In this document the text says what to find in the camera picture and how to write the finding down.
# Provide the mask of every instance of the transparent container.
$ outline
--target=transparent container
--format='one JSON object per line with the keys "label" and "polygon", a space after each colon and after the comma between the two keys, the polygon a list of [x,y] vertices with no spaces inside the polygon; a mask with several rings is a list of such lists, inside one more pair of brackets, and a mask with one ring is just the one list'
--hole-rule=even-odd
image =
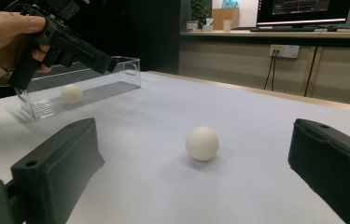
{"label": "transparent container", "polygon": [[[140,88],[140,60],[122,56],[112,58],[119,62],[112,73],[99,74],[82,63],[73,63],[70,67],[55,65],[49,73],[36,73],[25,91],[17,91],[21,108],[33,119],[44,119]],[[69,84],[82,90],[82,98],[75,104],[62,98],[62,89]]]}

